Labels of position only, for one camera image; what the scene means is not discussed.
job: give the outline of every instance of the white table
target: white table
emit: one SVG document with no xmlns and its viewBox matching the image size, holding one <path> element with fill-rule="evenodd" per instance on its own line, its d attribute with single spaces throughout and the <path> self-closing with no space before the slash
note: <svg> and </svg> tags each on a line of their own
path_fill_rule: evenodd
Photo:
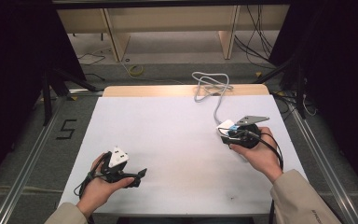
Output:
<svg viewBox="0 0 358 224">
<path fill-rule="evenodd" d="M 73 190 L 90 165 L 114 146 L 130 160 L 126 173 L 147 168 L 141 186 L 117 191 L 97 213 L 126 217 L 253 216 L 267 214 L 271 184 L 221 142 L 213 111 L 218 97 L 195 103 L 192 96 L 102 97 L 95 106 L 61 203 L 76 203 Z M 284 170 L 304 170 L 270 95 L 227 96 L 222 121 L 268 116 Z"/>
</svg>

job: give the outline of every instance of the beige sleeve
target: beige sleeve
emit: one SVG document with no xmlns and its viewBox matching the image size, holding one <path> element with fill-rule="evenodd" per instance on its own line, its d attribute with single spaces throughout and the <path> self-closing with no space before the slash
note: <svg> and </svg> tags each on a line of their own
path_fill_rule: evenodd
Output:
<svg viewBox="0 0 358 224">
<path fill-rule="evenodd" d="M 271 190 L 277 223 L 340 223 L 310 183 L 296 170 L 284 173 Z"/>
<path fill-rule="evenodd" d="M 83 213 L 71 203 L 63 203 L 48 218 L 45 224 L 87 224 Z"/>
</svg>

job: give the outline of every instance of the white plug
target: white plug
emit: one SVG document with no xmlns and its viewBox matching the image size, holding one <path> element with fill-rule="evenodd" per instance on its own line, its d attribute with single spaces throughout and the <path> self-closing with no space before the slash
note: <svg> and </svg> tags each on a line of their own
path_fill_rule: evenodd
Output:
<svg viewBox="0 0 358 224">
<path fill-rule="evenodd" d="M 231 119 L 228 119 L 225 122 L 219 124 L 219 126 L 216 127 L 216 130 L 219 135 L 228 136 L 228 131 L 237 130 L 237 128 L 238 126 L 236 126 Z"/>
<path fill-rule="evenodd" d="M 109 150 L 112 152 L 112 157 L 110 158 L 109 167 L 112 168 L 114 166 L 117 166 L 124 161 L 127 161 L 130 159 L 130 157 L 125 153 L 121 148 L 114 147 L 112 150 Z"/>
</svg>

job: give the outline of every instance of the person's left hand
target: person's left hand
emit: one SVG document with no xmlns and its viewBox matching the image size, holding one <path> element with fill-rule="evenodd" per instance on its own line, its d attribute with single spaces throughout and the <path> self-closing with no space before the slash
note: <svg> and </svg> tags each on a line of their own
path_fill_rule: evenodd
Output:
<svg viewBox="0 0 358 224">
<path fill-rule="evenodd" d="M 91 169 L 97 164 L 102 156 L 103 154 L 92 163 Z M 101 171 L 101 166 L 102 165 L 100 164 L 97 168 L 97 172 Z M 133 180 L 134 178 L 128 177 L 115 183 L 108 183 L 100 177 L 95 177 L 84 189 L 83 195 L 76 206 L 86 218 L 89 218 L 97 208 L 107 202 L 110 195 L 116 190 L 128 186 Z"/>
</svg>

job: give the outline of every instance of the wrist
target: wrist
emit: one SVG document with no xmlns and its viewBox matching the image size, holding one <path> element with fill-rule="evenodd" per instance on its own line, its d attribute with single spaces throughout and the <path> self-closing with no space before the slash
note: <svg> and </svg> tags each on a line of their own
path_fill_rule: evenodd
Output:
<svg viewBox="0 0 358 224">
<path fill-rule="evenodd" d="M 80 210 L 81 213 L 83 213 L 86 219 L 89 219 L 91 214 L 94 212 L 94 209 L 90 208 L 88 204 L 82 203 L 81 200 L 77 203 L 76 207 Z"/>
<path fill-rule="evenodd" d="M 268 180 L 273 184 L 275 180 L 277 180 L 279 177 L 281 177 L 281 175 L 283 175 L 283 171 L 281 170 L 281 168 L 273 169 L 269 172 L 266 172 L 265 175 Z"/>
</svg>

